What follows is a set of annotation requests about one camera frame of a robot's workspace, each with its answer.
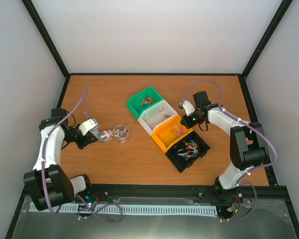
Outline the yellow plastic bin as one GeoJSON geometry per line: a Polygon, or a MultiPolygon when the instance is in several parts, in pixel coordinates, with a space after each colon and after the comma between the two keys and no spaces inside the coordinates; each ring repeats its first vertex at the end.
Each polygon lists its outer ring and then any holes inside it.
{"type": "Polygon", "coordinates": [[[151,138],[166,153],[174,144],[193,132],[181,123],[181,116],[176,115],[159,125],[151,135],[151,138]]]}

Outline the white plastic bin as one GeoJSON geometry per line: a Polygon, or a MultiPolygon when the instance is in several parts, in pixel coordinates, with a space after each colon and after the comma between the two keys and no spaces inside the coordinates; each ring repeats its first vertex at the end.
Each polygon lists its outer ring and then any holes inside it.
{"type": "Polygon", "coordinates": [[[152,135],[160,125],[176,115],[174,108],[166,100],[161,100],[144,110],[138,122],[149,135],[152,135]]]}

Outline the metal scoop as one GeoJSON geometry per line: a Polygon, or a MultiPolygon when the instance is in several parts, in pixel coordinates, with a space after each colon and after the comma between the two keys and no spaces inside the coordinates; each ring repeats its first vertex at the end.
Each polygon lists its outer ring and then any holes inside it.
{"type": "Polygon", "coordinates": [[[107,142],[112,139],[121,138],[121,132],[119,129],[108,129],[108,130],[99,132],[97,135],[97,138],[101,142],[107,142]]]}

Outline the green plastic bin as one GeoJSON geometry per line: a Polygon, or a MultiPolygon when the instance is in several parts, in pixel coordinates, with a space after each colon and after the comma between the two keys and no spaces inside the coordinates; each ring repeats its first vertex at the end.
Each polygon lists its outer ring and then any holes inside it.
{"type": "Polygon", "coordinates": [[[137,94],[131,96],[126,104],[132,115],[139,119],[141,114],[162,101],[163,97],[152,86],[145,88],[137,94]]]}

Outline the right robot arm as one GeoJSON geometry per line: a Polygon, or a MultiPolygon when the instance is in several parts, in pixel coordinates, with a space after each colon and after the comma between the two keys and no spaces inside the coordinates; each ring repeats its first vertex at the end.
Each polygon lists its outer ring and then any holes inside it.
{"type": "Polygon", "coordinates": [[[268,143],[263,139],[260,123],[249,123],[229,113],[221,104],[212,104],[205,91],[194,94],[193,99],[195,105],[185,99],[179,104],[185,111],[180,123],[187,129],[210,123],[230,136],[231,163],[213,186],[215,200],[224,202],[252,169],[269,159],[268,143]]]}

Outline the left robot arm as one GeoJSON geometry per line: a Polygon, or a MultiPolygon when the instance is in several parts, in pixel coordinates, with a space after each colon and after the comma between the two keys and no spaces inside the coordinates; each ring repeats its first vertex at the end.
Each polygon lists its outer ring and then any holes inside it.
{"type": "Polygon", "coordinates": [[[70,126],[62,108],[54,108],[51,118],[39,125],[41,144],[38,159],[33,170],[25,173],[23,181],[36,209],[51,210],[53,207],[74,201],[77,195],[82,200],[93,197],[94,188],[86,174],[69,178],[60,166],[61,150],[70,143],[79,149],[97,142],[99,124],[88,118],[81,124],[70,126]]]}

